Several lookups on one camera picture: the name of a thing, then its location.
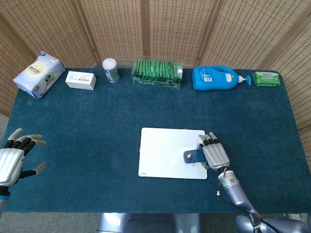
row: white board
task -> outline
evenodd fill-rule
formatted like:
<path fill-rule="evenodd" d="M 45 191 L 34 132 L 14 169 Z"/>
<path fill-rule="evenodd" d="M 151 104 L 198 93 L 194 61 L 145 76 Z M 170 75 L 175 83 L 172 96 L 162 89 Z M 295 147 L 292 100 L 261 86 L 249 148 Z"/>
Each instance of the white board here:
<path fill-rule="evenodd" d="M 142 128 L 138 175 L 141 177 L 206 179 L 201 165 L 186 164 L 184 152 L 196 149 L 203 130 Z"/>

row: table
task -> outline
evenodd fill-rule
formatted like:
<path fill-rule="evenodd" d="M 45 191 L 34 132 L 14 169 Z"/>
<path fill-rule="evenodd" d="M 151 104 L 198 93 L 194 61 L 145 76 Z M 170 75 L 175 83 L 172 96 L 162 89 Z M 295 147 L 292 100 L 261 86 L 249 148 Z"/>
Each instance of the table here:
<path fill-rule="evenodd" d="M 94 73 L 95 89 L 69 88 L 68 70 Z M 184 69 L 180 90 L 134 85 L 130 69 L 119 69 L 121 80 L 109 83 L 101 68 L 67 69 L 42 99 L 19 90 L 5 137 L 19 127 L 42 134 L 47 146 L 33 149 L 24 169 L 48 164 L 11 188 L 6 210 L 237 212 L 216 201 L 216 172 L 207 180 L 138 176 L 141 128 L 155 127 L 214 132 L 260 213 L 310 211 L 310 173 L 283 80 L 280 87 L 243 82 L 229 91 L 199 92 L 191 72 Z"/>

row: blue bottle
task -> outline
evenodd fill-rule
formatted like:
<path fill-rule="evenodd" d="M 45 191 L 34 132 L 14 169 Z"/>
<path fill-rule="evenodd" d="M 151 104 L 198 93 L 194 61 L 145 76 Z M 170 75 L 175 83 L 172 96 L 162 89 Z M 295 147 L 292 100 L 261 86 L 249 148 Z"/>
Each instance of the blue bottle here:
<path fill-rule="evenodd" d="M 192 71 L 192 81 L 194 89 L 198 91 L 229 90 L 243 81 L 251 85 L 250 76 L 243 78 L 224 66 L 196 67 Z"/>

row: robotic arm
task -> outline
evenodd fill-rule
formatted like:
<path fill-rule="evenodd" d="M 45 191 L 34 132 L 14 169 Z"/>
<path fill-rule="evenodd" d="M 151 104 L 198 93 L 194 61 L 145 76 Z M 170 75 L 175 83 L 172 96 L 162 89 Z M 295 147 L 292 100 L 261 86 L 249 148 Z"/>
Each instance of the robotic arm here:
<path fill-rule="evenodd" d="M 0 149 L 0 219 L 10 198 L 9 187 L 29 176 L 38 174 L 46 166 L 41 163 L 37 168 L 23 171 L 26 155 L 35 145 L 45 145 L 38 134 L 25 135 L 17 139 L 22 129 L 15 130 L 8 138 L 3 149 Z"/>
<path fill-rule="evenodd" d="M 307 224 L 298 220 L 263 218 L 247 198 L 234 172 L 228 170 L 230 161 L 218 138 L 213 133 L 199 137 L 203 143 L 198 148 L 203 150 L 207 160 L 207 164 L 203 166 L 220 173 L 217 200 L 233 205 L 245 213 L 245 216 L 237 216 L 235 221 L 239 233 L 310 233 Z M 221 186 L 230 201 L 221 199 Z"/>

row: woven panel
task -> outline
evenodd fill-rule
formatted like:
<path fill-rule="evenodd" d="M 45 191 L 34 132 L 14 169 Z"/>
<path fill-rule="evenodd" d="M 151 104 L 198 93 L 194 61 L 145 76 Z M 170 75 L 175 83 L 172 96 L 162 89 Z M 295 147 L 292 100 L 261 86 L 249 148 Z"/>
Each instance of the woven panel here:
<path fill-rule="evenodd" d="M 0 112 L 8 117 L 17 93 L 12 81 L 33 61 L 0 30 Z"/>
<path fill-rule="evenodd" d="M 297 124 L 311 119 L 311 24 L 269 67 L 284 78 Z"/>
<path fill-rule="evenodd" d="M 2 1 L 0 12 L 35 55 L 43 50 L 66 67 L 95 62 L 69 0 Z"/>
<path fill-rule="evenodd" d="M 225 1 L 202 65 L 256 69 L 310 1 Z"/>
<path fill-rule="evenodd" d="M 193 66 L 212 0 L 150 0 L 150 55 Z"/>
<path fill-rule="evenodd" d="M 305 151 L 309 170 L 311 172 L 311 131 L 300 135 L 303 150 Z"/>
<path fill-rule="evenodd" d="M 81 5 L 101 60 L 143 54 L 139 0 L 82 0 Z"/>

